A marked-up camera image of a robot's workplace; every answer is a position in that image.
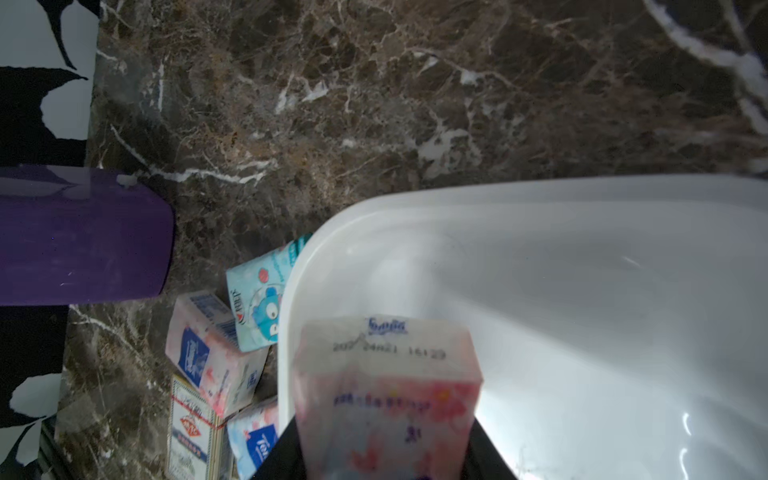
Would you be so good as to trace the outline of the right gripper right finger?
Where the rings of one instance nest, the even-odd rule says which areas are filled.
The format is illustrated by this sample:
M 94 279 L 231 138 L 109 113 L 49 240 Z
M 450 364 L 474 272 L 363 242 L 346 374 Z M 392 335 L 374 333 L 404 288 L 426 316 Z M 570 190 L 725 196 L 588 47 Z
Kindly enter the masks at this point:
M 464 459 L 465 480 L 516 480 L 509 466 L 475 419 Z

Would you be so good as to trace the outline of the pink floral Tempo tissue pack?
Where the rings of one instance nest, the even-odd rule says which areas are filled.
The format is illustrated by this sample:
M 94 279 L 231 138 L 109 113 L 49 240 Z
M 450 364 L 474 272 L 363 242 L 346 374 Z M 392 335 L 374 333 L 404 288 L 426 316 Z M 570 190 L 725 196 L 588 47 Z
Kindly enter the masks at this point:
M 470 331 L 446 320 L 311 321 L 291 364 L 310 479 L 457 479 L 483 375 Z

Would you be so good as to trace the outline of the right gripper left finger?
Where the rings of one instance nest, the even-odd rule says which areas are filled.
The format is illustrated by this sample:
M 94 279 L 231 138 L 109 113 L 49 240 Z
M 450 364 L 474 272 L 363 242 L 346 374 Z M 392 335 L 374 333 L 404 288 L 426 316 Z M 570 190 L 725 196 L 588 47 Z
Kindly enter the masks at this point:
M 295 419 L 292 419 L 251 480 L 306 480 Z

